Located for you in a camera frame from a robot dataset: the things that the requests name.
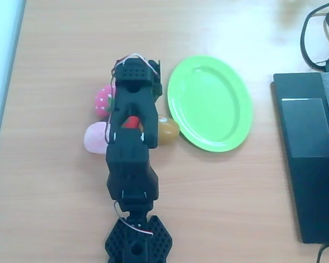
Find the white wire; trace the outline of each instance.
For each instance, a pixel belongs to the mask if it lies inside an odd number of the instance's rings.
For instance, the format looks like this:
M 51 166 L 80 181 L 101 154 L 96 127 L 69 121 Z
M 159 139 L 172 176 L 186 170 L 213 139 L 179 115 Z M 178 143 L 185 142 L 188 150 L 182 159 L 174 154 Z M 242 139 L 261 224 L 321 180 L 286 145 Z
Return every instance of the white wire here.
M 140 58 L 143 62 L 145 62 L 145 63 L 148 65 L 149 68 L 152 69 L 152 71 L 153 71 L 156 75 L 158 75 L 157 71 L 156 71 L 156 70 L 155 70 L 155 69 L 149 64 L 149 62 L 148 62 L 146 59 L 144 59 L 141 55 L 139 55 L 139 54 L 137 54 L 137 53 L 133 53 L 133 54 L 130 54 L 130 55 L 124 57 L 121 61 L 119 61 L 118 63 L 116 63 L 115 68 L 116 68 L 119 64 L 123 64 L 123 65 L 124 65 L 124 63 L 126 62 L 126 60 L 129 59 L 131 56 L 137 56 L 138 58 Z
M 119 219 L 120 219 L 120 220 L 121 220 L 126 226 L 128 226 L 128 227 L 130 227 L 131 229 L 133 229 L 133 230 L 135 230 L 135 231 L 138 231 L 138 232 L 140 232 L 140 233 L 144 233 L 144 234 L 151 235 L 151 236 L 154 235 L 154 233 L 152 233 L 152 232 L 150 232 L 150 231 L 141 230 L 141 229 L 138 229 L 138 228 L 136 228 L 136 227 L 134 227 L 134 226 L 128 224 L 128 223 L 127 223 L 127 222 L 121 217 L 121 215 L 118 213 L 118 211 L 117 211 L 117 206 L 116 206 L 117 203 L 118 203 L 118 201 L 115 201 L 115 202 L 114 202 L 114 208 L 115 208 L 116 214 L 117 214 L 118 218 L 119 218 Z

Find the screw hole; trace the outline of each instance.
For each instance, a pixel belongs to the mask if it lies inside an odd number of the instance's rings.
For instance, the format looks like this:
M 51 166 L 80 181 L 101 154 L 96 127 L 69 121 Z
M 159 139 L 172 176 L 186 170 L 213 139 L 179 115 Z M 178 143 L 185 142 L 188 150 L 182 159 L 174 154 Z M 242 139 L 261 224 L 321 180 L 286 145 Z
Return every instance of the screw hole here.
M 139 256 L 143 253 L 143 247 L 139 243 L 136 243 L 132 245 L 131 252 L 133 255 Z

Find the pink toy fruit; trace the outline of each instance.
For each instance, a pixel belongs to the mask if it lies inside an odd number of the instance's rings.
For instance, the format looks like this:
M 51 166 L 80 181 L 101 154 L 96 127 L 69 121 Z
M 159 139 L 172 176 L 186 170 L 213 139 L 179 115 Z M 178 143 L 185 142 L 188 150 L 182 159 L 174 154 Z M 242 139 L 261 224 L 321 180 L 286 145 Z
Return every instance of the pink toy fruit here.
M 95 113 L 98 117 L 104 118 L 111 113 L 112 100 L 115 97 L 115 87 L 113 88 L 113 93 L 111 85 L 106 85 L 101 91 L 95 96 L 94 108 Z
M 105 129 L 106 122 L 96 122 L 88 127 L 84 136 L 84 146 L 88 152 L 106 154 Z M 109 138 L 109 132 L 110 126 L 107 127 L 107 138 Z

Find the brown toy fruit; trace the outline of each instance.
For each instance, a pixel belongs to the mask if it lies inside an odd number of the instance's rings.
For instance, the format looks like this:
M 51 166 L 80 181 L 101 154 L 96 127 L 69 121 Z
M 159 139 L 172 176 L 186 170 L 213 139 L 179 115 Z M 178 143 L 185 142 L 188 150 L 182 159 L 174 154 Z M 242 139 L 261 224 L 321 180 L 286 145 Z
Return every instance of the brown toy fruit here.
M 179 125 L 171 118 L 158 116 L 158 145 L 171 144 L 179 136 Z

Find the toy fruit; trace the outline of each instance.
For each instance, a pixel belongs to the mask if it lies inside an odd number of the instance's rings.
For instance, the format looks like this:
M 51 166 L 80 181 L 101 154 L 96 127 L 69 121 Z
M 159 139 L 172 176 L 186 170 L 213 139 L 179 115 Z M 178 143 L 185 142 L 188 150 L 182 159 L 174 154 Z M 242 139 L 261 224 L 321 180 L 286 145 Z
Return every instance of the toy fruit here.
M 84 136 L 84 146 L 88 152 L 104 155 L 106 153 L 107 142 L 105 140 L 106 122 L 96 122 L 90 125 Z
M 143 131 L 143 126 L 140 124 L 140 130 Z M 158 116 L 158 144 L 171 144 L 179 136 L 179 125 L 171 118 L 159 115 Z
M 104 118 L 110 115 L 112 100 L 115 97 L 115 90 L 116 89 L 114 87 L 112 94 L 111 85 L 108 84 L 95 96 L 94 108 L 98 117 Z

